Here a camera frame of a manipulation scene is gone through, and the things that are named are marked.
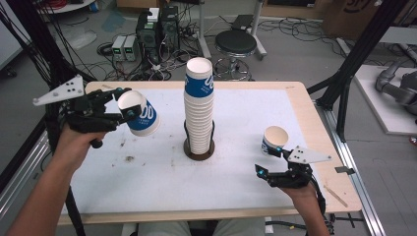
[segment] brown cup stand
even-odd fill
[[[212,156],[212,154],[214,153],[214,141],[212,140],[212,135],[214,134],[214,121],[212,121],[212,129],[211,129],[211,137],[210,137],[210,142],[209,142],[209,148],[208,148],[208,151],[206,153],[203,153],[203,154],[194,154],[194,153],[191,152],[190,139],[189,139],[189,135],[188,135],[186,121],[184,121],[184,130],[185,130],[185,133],[187,135],[187,139],[184,141],[184,152],[185,152],[185,154],[190,159],[193,159],[193,160],[209,159]]]

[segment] human arm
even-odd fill
[[[300,189],[281,189],[287,194],[306,224],[309,236],[329,235],[317,202],[316,189],[312,184]]]
[[[55,153],[7,235],[54,235],[71,178],[89,150],[105,133],[80,134],[65,125]]]

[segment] gray floor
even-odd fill
[[[119,13],[114,5],[105,4],[106,9],[96,14],[80,10],[59,17],[61,23],[71,24],[89,18],[86,22],[75,25],[85,30],[93,30],[98,37],[95,42],[77,51],[84,63],[96,63],[103,58],[95,52],[102,42],[111,41],[118,33],[133,33],[138,16],[135,13]],[[206,20],[207,26],[221,21],[212,17]],[[207,34],[214,35],[227,29],[226,24],[216,24],[216,30]],[[310,87],[336,72],[344,58],[336,53],[339,48],[335,44],[324,43],[322,40],[303,41],[293,35],[282,33],[279,29],[259,29],[258,37],[268,52],[268,56],[260,61],[256,56],[246,58],[253,77],[257,81],[300,81]],[[208,46],[214,62],[221,55],[213,47],[214,37],[208,36]],[[383,63],[404,57],[394,55],[386,49],[386,45],[378,45],[370,59]],[[47,92],[47,86],[40,78],[30,59],[25,55],[18,56],[11,65],[18,72],[16,78],[8,78],[5,73],[0,78],[0,102],[3,109],[1,116],[0,170],[3,170],[20,145],[24,142],[34,125],[43,115],[42,107],[34,107],[31,100]],[[126,69],[135,64],[127,64]],[[106,73],[110,67],[103,66]],[[91,70],[98,78],[104,78],[101,68]],[[171,80],[183,80],[184,68],[172,72]],[[312,98],[320,97],[322,92],[312,94]],[[366,188],[371,196],[374,207],[387,235],[413,235],[417,228],[417,187],[413,180],[417,178],[416,147],[408,142],[406,136],[386,135],[372,113],[361,91],[352,83],[348,112],[346,117],[346,140],[355,158]],[[25,200],[30,188],[35,183],[35,173],[25,185],[8,214],[0,221],[0,235],[14,218],[19,205]],[[358,212],[353,217],[362,217]],[[302,223],[297,216],[278,217],[275,219]],[[335,235],[368,235],[362,222],[337,221],[334,225]],[[302,230],[290,230],[284,226],[274,226],[274,235],[304,235]],[[88,225],[88,235],[119,235],[120,224]],[[60,226],[57,235],[75,235],[72,226]]]

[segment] person's leg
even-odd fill
[[[187,221],[139,223],[138,236],[191,236]]]
[[[213,236],[265,236],[265,219],[222,219],[215,227]]]

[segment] round black stool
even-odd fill
[[[248,65],[236,58],[254,54],[257,41],[242,30],[228,30],[215,37],[215,48],[228,58],[221,58],[214,64],[214,74],[227,81],[252,79]]]

